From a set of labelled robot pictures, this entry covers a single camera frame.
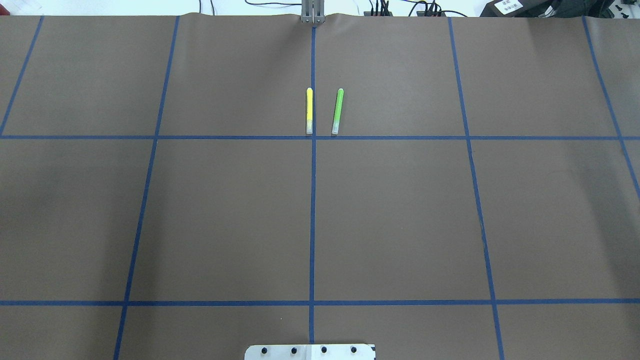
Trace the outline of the green highlighter pen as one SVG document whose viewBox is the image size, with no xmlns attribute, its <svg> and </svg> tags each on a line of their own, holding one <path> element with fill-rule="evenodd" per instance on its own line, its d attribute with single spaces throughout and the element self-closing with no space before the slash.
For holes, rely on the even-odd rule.
<svg viewBox="0 0 640 360">
<path fill-rule="evenodd" d="M 331 136 L 337 136 L 339 134 L 339 127 L 341 123 L 344 99 L 345 99 L 345 89 L 339 88 L 336 91 L 336 98 L 334 100 L 334 112 L 333 112 L 333 121 L 332 121 L 332 127 L 331 127 Z"/>
</svg>

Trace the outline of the yellow highlighter pen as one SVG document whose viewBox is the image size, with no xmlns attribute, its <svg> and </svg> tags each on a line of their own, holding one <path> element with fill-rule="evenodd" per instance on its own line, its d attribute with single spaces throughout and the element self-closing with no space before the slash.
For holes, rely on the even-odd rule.
<svg viewBox="0 0 640 360">
<path fill-rule="evenodd" d="M 308 87 L 305 91 L 305 134 L 314 133 L 314 89 Z"/>
</svg>

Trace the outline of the black usb hub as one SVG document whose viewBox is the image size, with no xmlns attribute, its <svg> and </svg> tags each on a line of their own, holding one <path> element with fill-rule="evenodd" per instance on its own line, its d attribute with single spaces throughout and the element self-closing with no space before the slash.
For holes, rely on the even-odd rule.
<svg viewBox="0 0 640 360">
<path fill-rule="evenodd" d="M 363 15 L 365 17 L 381 18 L 392 17 L 394 14 L 391 10 L 388 10 L 386 7 L 382 7 L 381 4 L 378 4 L 377 6 L 374 5 L 373 7 L 371 7 L 370 10 L 364 11 Z"/>
</svg>

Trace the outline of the aluminium frame post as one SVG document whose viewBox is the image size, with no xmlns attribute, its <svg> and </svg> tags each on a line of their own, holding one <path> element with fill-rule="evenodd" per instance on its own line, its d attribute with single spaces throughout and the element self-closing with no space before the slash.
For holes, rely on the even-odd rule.
<svg viewBox="0 0 640 360">
<path fill-rule="evenodd" d="M 324 0 L 301 0 L 301 22 L 320 25 L 326 21 Z"/>
</svg>

